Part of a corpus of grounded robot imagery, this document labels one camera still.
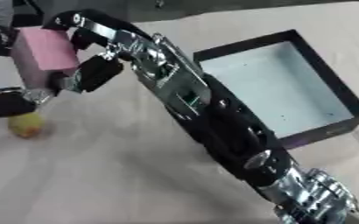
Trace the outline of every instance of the metal bracket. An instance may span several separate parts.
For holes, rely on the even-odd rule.
[[[192,119],[209,104],[211,92],[202,79],[202,70],[167,38],[157,33],[150,40],[131,31],[109,28],[81,14],[75,14],[73,22],[76,27],[106,38],[108,45],[103,47],[107,50],[116,49],[101,56],[129,55],[139,80],[178,117]]]

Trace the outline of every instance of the pink foam block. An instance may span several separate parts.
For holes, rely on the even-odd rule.
[[[11,57],[27,88],[44,88],[53,71],[73,74],[79,60],[64,31],[20,29]]]

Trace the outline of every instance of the screw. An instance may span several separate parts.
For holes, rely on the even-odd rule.
[[[157,0],[155,2],[155,7],[161,9],[165,5],[165,0]]]
[[[74,14],[74,23],[75,24],[79,24],[81,21],[81,16],[80,14]]]
[[[225,100],[219,100],[219,107],[225,109],[229,104]]]

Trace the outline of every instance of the table surface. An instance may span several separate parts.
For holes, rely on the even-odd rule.
[[[359,96],[359,3],[217,12],[141,23],[188,54],[296,29]],[[86,59],[99,52],[93,47]],[[0,86],[19,85],[0,59]],[[277,223],[273,206],[232,178],[129,68],[93,94],[63,93],[46,130],[21,140],[0,119],[0,224]],[[292,151],[359,199],[359,129]]]

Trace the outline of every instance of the yellow ball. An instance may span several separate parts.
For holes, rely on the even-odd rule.
[[[42,117],[36,113],[17,115],[8,118],[10,131],[18,137],[31,138],[37,136],[44,125]]]

